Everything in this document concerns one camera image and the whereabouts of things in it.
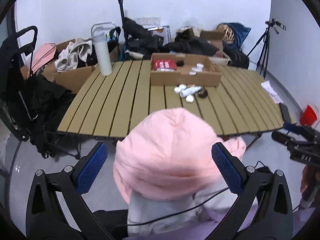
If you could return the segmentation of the person's right hand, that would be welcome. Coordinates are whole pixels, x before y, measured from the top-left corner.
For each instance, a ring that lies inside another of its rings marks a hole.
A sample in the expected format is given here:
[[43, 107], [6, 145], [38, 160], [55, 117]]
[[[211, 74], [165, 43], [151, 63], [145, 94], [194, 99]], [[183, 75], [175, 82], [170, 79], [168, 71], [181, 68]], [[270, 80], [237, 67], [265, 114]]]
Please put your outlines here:
[[316, 171], [313, 166], [306, 165], [302, 171], [302, 180], [300, 185], [300, 192], [303, 193], [311, 181], [316, 177]]

